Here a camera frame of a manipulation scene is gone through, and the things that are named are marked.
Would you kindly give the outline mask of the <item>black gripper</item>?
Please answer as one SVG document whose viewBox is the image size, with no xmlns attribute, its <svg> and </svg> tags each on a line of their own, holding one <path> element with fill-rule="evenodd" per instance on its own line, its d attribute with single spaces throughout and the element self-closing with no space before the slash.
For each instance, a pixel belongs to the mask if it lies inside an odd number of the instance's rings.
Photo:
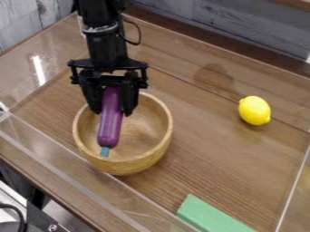
<svg viewBox="0 0 310 232">
<path fill-rule="evenodd" d="M 91 111 L 102 112 L 102 86 L 122 85 L 123 113 L 128 117 L 136 108 L 139 89 L 148 88 L 148 65 L 128 57 L 122 29 L 83 30 L 90 57 L 70 60 L 71 83 L 79 84 Z"/>
</svg>

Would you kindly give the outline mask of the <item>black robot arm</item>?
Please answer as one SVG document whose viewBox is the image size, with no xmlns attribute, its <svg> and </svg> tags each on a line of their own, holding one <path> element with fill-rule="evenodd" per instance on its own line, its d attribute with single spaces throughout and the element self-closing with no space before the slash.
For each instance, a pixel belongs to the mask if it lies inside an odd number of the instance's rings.
<svg viewBox="0 0 310 232">
<path fill-rule="evenodd" d="M 120 88 L 120 107 L 126 116 L 134 113 L 140 89 L 148 88 L 148 64 L 128 57 L 127 45 L 139 45 L 124 35 L 123 0 L 74 0 L 82 19 L 80 32 L 86 37 L 90 57 L 70 60 L 71 83 L 82 87 L 94 113 L 103 110 L 103 90 Z"/>
</svg>

